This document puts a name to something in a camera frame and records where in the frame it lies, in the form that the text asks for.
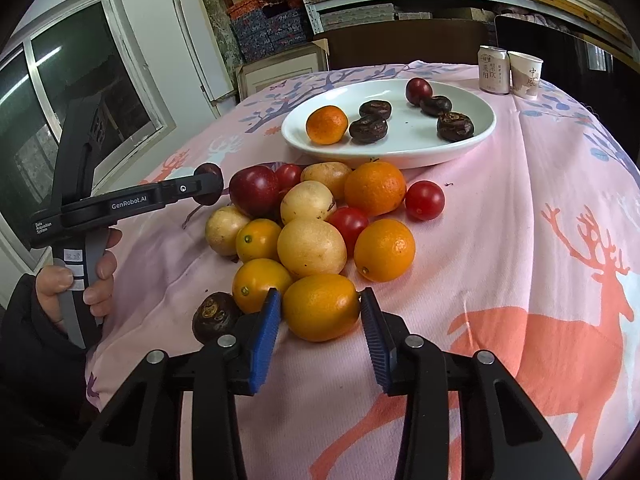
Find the white oval plate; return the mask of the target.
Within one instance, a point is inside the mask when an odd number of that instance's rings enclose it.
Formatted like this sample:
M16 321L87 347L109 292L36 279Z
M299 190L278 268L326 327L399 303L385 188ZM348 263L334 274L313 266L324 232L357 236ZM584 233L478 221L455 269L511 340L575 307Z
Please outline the white oval plate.
M494 133L497 115L489 103L465 88L433 82L435 92L450 99L452 108L468 116L474 126L472 138L459 142L442 139L437 133L437 119L425 115L406 100L406 84L405 79L369 80L320 93L288 113L281 126L283 139L291 148L322 162L337 160L357 167L364 162L381 159L399 169L411 169L459 158ZM306 122L311 113L326 105L334 105L354 122L360 118L360 105L371 100L386 101L392 107L384 139L358 144L345 134L340 142L332 145L320 145L310 140Z

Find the dark red plum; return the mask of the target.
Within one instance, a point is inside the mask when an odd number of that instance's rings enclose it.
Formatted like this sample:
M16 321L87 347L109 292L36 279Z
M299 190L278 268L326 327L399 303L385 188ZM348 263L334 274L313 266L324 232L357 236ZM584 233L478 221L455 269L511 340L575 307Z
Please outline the dark red plum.
M277 203L279 181L276 173L266 166L247 167L233 175L229 194L233 205L243 214L262 218L268 216Z

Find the pink drink can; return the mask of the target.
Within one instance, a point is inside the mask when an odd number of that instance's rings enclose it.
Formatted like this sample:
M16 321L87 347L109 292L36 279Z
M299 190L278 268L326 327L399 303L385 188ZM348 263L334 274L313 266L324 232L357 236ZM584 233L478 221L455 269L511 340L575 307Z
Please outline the pink drink can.
M510 92L508 51L497 47L480 46L477 58L480 90L492 94L508 94Z

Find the large orange mandarin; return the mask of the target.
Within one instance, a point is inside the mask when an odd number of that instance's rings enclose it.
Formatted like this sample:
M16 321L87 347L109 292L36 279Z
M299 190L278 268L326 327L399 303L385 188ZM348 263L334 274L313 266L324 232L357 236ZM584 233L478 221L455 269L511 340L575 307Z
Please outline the large orange mandarin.
M314 144L332 145L343 139L348 125L348 117L339 107L327 105L309 115L306 133Z

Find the blue patterned boxes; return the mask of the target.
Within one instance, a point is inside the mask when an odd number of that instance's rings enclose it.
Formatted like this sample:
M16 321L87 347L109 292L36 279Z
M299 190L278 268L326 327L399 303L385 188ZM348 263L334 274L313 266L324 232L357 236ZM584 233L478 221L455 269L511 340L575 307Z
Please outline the blue patterned boxes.
M308 39L308 23L299 6L270 4L232 18L231 27L244 62L253 63Z

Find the pink deer tablecloth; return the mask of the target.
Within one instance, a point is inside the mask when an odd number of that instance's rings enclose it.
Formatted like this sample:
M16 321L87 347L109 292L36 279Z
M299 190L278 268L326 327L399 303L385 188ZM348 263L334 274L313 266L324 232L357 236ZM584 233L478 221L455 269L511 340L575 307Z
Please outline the pink deer tablecloth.
M409 271L371 284L384 310L444 350L494 352L547 416L586 479L600 479L639 423L639 171L562 90L537 102L477 89L471 65L352 68L262 90L179 148L145 181L188 176L202 162L228 179L260 162L302 162L280 128L292 108L356 81L421 76L482 96L491 137L457 160L406 172L446 195L432 222L407 222ZM160 348L198 350L192 315L228 292L237 263L207 245L201 210L176 203L119 223L115 311L89 359L87 396L103 408ZM376 384L360 323L325 344L281 328L265 385L238 401L250 479L393 479L405 398Z

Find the yellow orange kumquat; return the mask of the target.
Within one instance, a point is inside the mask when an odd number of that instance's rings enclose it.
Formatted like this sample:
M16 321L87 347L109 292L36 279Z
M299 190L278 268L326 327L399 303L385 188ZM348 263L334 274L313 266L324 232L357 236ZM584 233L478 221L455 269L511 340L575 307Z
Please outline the yellow orange kumquat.
M348 333L360 315L355 285L340 274L316 274L292 284L282 299L282 316L299 339L325 342Z

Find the red cherry tomato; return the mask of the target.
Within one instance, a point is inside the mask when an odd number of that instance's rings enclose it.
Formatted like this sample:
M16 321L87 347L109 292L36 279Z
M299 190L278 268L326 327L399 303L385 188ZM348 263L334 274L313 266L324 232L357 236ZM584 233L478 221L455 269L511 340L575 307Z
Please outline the red cherry tomato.
M444 191L432 181L414 182L405 196L407 214L420 221L431 221L439 217L445 204Z

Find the white paper cup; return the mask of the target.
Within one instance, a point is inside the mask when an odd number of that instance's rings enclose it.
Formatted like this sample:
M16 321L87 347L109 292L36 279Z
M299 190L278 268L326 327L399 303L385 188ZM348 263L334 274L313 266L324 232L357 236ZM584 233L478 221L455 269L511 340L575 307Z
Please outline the white paper cup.
M512 92L522 99L535 101L538 98L541 69L544 61L536 56L521 52L509 51L508 55L511 67Z

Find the yellow passion fruit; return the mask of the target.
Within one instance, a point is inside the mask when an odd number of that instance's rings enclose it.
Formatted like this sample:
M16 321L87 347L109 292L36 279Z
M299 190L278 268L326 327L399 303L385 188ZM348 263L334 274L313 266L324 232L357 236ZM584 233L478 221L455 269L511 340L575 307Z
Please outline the yellow passion fruit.
M328 222L295 219L282 229L277 252L280 263L294 278L316 274L340 274L347 249L340 232Z

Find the framed picture leaning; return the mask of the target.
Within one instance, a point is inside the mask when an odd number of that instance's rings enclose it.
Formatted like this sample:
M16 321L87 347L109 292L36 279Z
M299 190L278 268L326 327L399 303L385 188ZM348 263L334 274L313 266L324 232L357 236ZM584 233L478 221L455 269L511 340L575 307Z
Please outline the framed picture leaning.
M329 69L329 41L319 39L240 66L236 70L241 101L281 81Z

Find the brown wooden board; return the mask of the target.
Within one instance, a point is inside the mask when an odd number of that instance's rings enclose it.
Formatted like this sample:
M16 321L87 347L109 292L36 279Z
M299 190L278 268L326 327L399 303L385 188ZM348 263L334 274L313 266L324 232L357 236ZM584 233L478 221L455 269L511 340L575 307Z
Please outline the brown wooden board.
M482 44L495 42L495 29L479 21L414 20L329 30L329 66L339 68L427 63L475 64Z

